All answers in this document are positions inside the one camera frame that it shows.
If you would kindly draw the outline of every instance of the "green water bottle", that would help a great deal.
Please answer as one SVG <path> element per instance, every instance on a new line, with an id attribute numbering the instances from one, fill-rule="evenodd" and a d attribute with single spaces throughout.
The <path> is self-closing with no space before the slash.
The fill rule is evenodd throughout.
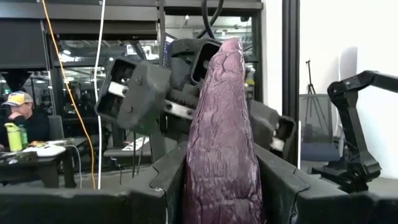
<path id="1" fill-rule="evenodd" d="M 21 133 L 22 148 L 26 149 L 29 146 L 29 142 L 27 141 L 26 128 L 22 124 L 19 125 L 18 127 L 19 127 L 19 132 Z"/>

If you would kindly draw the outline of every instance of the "wrinkled purple fabric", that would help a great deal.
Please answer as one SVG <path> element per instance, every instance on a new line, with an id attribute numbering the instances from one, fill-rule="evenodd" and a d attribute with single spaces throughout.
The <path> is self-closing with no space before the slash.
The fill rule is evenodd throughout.
<path id="1" fill-rule="evenodd" d="M 263 224 L 239 39 L 213 56 L 187 148 L 184 223 Z"/>

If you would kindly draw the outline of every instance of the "orange cable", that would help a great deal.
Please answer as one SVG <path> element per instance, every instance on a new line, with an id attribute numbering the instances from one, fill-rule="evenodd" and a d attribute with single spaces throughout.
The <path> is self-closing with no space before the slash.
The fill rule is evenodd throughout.
<path id="1" fill-rule="evenodd" d="M 70 91 L 69 85 L 68 85 L 68 83 L 66 82 L 67 76 L 65 75 L 65 71 L 64 71 L 64 69 L 63 69 L 62 61 L 61 61 L 61 58 L 60 58 L 60 52 L 58 51 L 57 41 L 55 41 L 54 33 L 53 33 L 53 31 L 52 31 L 52 26 L 51 26 L 49 14 L 48 14 L 48 12 L 47 12 L 47 7 L 46 7 L 46 5 L 45 5 L 45 0 L 42 0 L 42 3 L 43 3 L 43 9 L 44 9 L 45 18 L 47 19 L 47 23 L 49 24 L 49 29 L 50 29 L 50 34 L 51 34 L 52 42 L 54 43 L 55 51 L 56 51 L 56 53 L 57 53 L 58 60 L 60 61 L 62 76 L 63 76 L 64 82 L 65 82 L 65 85 L 67 86 L 68 93 L 69 93 L 69 97 L 70 97 L 70 99 L 71 99 L 71 101 L 72 101 L 72 104 L 73 104 L 73 107 L 74 107 L 74 109 L 75 109 L 75 111 L 76 111 L 76 114 L 77 114 L 77 116 L 79 117 L 81 126 L 83 127 L 83 130 L 84 130 L 84 132 L 85 132 L 85 134 L 86 134 L 86 137 L 87 137 L 87 139 L 88 139 L 88 143 L 90 144 L 90 148 L 91 148 L 91 180 L 92 180 L 92 182 L 93 182 L 93 188 L 95 189 L 95 188 L 96 188 L 96 187 L 95 187 L 96 185 L 95 185 L 95 177 L 94 177 L 94 148 L 93 148 L 93 143 L 91 142 L 91 138 L 90 138 L 90 136 L 89 136 L 88 133 L 87 133 L 86 126 L 85 126 L 85 124 L 84 124 L 84 122 L 83 122 L 83 119 L 82 119 L 81 116 L 80 116 L 79 110 L 78 110 L 77 107 L 76 107 L 75 100 L 73 99 L 73 96 L 72 96 L 72 93 L 71 93 L 71 91 Z"/>

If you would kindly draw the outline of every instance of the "black shirt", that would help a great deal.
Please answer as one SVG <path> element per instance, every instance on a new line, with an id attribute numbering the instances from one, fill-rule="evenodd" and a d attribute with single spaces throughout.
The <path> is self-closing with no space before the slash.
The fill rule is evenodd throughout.
<path id="1" fill-rule="evenodd" d="M 49 118 L 40 112 L 34 112 L 30 118 L 25 119 L 23 116 L 16 117 L 13 121 L 6 119 L 0 124 L 0 144 L 4 147 L 8 147 L 8 136 L 7 129 L 4 124 L 12 122 L 16 126 L 23 125 L 26 128 L 27 140 L 32 141 L 48 141 L 50 140 L 50 121 Z"/>

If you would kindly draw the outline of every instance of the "tripod stand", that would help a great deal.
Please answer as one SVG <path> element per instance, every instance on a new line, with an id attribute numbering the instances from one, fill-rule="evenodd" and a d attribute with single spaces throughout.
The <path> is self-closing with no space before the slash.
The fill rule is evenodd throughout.
<path id="1" fill-rule="evenodd" d="M 317 134 L 319 134 L 321 136 L 326 136 L 326 135 L 330 136 L 331 132 L 330 132 L 330 130 L 328 128 L 328 126 L 330 124 L 327 123 L 327 120 L 326 120 L 324 112 L 322 111 L 319 99 L 317 98 L 317 96 L 315 96 L 317 93 L 315 92 L 315 89 L 314 89 L 313 84 L 312 84 L 310 62 L 311 62 L 311 60 L 307 60 L 305 62 L 307 64 L 307 66 L 308 66 L 308 76 L 309 76 L 309 81 L 310 81 L 309 84 L 307 85 L 307 93 L 308 93 L 308 95 L 314 95 L 314 96 L 308 96 L 307 109 L 305 111 L 304 125 L 307 124 L 308 114 L 310 115 L 310 117 L 312 116 L 312 109 L 314 108 L 315 113 L 316 113 L 315 115 L 317 116 L 318 121 L 319 121 L 319 125 L 320 125 L 320 132 L 317 131 Z"/>

